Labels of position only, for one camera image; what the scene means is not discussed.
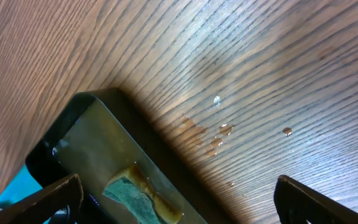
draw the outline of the table surface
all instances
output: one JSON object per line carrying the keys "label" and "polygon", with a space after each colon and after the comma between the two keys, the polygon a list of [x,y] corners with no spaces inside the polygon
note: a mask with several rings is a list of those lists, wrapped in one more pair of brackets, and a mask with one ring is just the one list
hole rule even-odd
{"label": "table surface", "polygon": [[0,193],[109,86],[238,222],[278,222],[280,174],[358,212],[358,1],[0,0]]}

